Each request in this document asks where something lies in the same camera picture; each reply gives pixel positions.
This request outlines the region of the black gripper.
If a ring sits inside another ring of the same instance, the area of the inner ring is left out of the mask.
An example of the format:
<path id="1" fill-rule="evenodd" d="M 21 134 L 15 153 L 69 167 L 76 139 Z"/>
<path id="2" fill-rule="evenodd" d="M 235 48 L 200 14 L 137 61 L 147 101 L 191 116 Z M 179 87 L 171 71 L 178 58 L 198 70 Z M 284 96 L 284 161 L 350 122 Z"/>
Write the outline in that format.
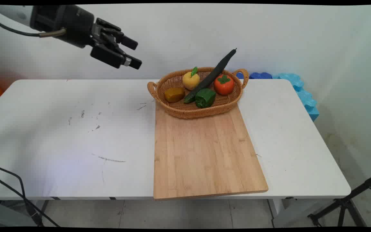
<path id="1" fill-rule="evenodd" d="M 118 26 L 101 18 L 96 19 L 95 34 L 91 35 L 93 24 L 94 15 L 77 5 L 36 5 L 30 21 L 30 27 L 38 31 L 66 29 L 64 35 L 56 38 L 79 48 L 92 45 L 91 57 L 112 67 L 118 69 L 123 65 L 140 69 L 142 61 L 119 48 L 119 44 L 122 44 L 135 50 L 137 41 L 127 37 Z"/>

